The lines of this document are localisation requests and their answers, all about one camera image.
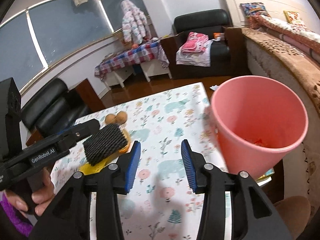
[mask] brown egg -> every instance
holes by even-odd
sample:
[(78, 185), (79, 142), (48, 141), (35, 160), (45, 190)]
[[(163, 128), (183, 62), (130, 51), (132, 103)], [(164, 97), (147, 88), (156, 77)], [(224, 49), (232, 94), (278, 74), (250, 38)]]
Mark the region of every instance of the brown egg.
[(128, 115), (124, 111), (120, 111), (116, 116), (116, 122), (119, 124), (124, 124), (128, 120)]
[(114, 114), (108, 114), (108, 115), (106, 115), (106, 118), (104, 119), (104, 122), (106, 124), (116, 123), (116, 116)]

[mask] metal screw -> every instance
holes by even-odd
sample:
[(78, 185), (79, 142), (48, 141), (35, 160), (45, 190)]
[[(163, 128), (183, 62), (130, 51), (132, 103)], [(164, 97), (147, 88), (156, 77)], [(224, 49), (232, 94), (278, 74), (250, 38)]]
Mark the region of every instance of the metal screw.
[(249, 177), (249, 174), (246, 171), (241, 171), (240, 176), (243, 178), (247, 178), (247, 177)]
[(112, 170), (112, 171), (118, 169), (118, 165), (115, 163), (111, 163), (108, 167), (109, 167), (109, 170)]
[(73, 177), (74, 177), (75, 179), (81, 178), (81, 177), (82, 177), (82, 172), (77, 171), (76, 173), (73, 174)]
[(206, 170), (212, 170), (213, 169), (213, 165), (211, 164), (211, 163), (206, 163), (205, 165), (204, 165), (204, 168), (206, 169)]

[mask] bed headboard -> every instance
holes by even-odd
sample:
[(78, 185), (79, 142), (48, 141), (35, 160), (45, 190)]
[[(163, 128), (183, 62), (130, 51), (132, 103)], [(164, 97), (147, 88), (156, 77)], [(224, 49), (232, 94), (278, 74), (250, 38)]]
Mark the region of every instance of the bed headboard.
[(287, 21), (283, 10), (299, 12), (305, 25), (311, 28), (311, 21), (308, 19), (308, 14), (305, 12), (303, 5), (292, 0), (226, 0), (233, 26), (249, 27), (249, 21), (240, 7), (240, 3), (262, 2), (266, 6), (266, 10), (273, 18), (278, 18)]

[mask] purple sleeve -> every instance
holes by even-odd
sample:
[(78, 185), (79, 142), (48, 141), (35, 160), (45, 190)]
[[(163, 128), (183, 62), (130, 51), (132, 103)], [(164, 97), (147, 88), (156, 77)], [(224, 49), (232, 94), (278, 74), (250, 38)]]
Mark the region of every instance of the purple sleeve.
[(16, 209), (8, 202), (8, 199), (3, 194), (2, 201), (0, 201), (4, 212), (7, 214), (8, 218), (15, 226), (15, 228), (20, 232), (22, 235), (28, 237), (31, 230), (32, 225), (26, 222), (23, 222), (17, 215)]

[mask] yellow patterned pillow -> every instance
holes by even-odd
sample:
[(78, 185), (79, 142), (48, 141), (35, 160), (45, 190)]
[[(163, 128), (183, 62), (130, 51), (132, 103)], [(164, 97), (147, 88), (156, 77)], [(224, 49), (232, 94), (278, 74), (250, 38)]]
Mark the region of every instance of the yellow patterned pillow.
[(306, 28), (306, 25), (304, 24), (304, 21), (300, 17), (300, 13), (291, 12), (291, 11), (283, 11), (283, 13), (284, 13), (288, 23), (291, 23), (291, 24), (298, 25), (298, 26)]

